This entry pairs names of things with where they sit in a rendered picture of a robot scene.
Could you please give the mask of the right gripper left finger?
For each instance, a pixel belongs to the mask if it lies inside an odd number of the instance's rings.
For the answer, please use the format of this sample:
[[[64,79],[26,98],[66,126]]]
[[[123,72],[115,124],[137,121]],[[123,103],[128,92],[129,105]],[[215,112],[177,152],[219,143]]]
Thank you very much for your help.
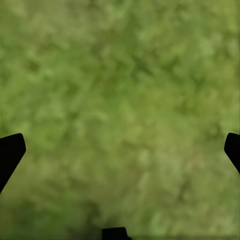
[[[22,133],[0,138],[0,193],[26,153]]]

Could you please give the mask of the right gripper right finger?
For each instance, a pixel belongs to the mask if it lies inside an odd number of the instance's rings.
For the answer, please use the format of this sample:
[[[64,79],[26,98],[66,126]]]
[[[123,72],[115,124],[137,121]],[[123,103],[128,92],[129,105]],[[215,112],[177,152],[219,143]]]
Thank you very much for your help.
[[[224,151],[240,173],[240,135],[228,133],[224,145]]]

